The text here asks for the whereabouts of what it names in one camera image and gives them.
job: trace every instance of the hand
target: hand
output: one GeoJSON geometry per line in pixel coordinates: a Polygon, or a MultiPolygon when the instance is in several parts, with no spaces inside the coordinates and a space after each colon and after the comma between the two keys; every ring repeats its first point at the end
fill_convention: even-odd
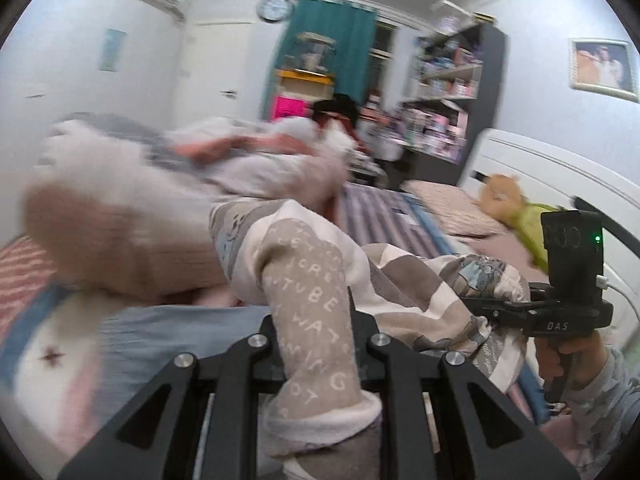
{"type": "Polygon", "coordinates": [[[562,341],[558,351],[549,346],[546,338],[537,337],[536,358],[540,366],[539,375],[544,380],[562,377],[569,370],[562,370],[560,366],[561,354],[576,354],[574,357],[573,379],[577,389],[582,389],[593,381],[607,364],[609,351],[600,339],[600,334],[594,331],[588,337],[577,337],[562,341]]]}

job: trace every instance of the stuffed toy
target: stuffed toy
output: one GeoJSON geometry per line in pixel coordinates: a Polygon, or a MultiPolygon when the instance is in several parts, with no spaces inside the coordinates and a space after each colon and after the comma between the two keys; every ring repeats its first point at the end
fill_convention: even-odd
{"type": "Polygon", "coordinates": [[[558,209],[545,204],[528,203],[515,177],[494,174],[484,183],[480,192],[480,209],[491,218],[513,228],[531,253],[533,263],[548,272],[540,215],[558,209]]]}

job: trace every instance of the clock face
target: clock face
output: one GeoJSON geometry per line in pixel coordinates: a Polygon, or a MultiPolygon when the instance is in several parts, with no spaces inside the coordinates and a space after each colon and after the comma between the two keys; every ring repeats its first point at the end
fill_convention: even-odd
{"type": "Polygon", "coordinates": [[[258,16],[265,22],[277,23],[286,20],[292,10],[289,0],[263,0],[258,5],[258,16]]]}

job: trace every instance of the white headboard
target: white headboard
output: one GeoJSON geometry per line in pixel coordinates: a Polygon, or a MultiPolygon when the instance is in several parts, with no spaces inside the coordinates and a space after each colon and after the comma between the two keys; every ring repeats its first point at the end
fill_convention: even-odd
{"type": "MultiPolygon", "coordinates": [[[[580,197],[640,238],[640,187],[575,153],[539,140],[500,130],[485,130],[465,166],[458,186],[477,198],[483,184],[476,172],[517,176],[530,202],[574,208],[580,197]]],[[[604,271],[640,307],[640,259],[616,237],[604,231],[604,271]]],[[[613,341],[626,344],[638,322],[624,298],[613,290],[604,298],[614,305],[613,341]]]]}

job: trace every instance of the curtain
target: curtain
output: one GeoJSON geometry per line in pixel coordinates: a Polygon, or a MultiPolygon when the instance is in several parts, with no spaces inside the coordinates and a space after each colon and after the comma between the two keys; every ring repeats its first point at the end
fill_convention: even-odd
{"type": "Polygon", "coordinates": [[[315,32],[335,40],[334,91],[361,102],[366,90],[369,51],[376,34],[376,11],[344,0],[299,0],[275,58],[262,106],[263,117],[268,117],[273,105],[277,83],[273,72],[282,66],[286,55],[294,54],[300,32],[315,32]]]}

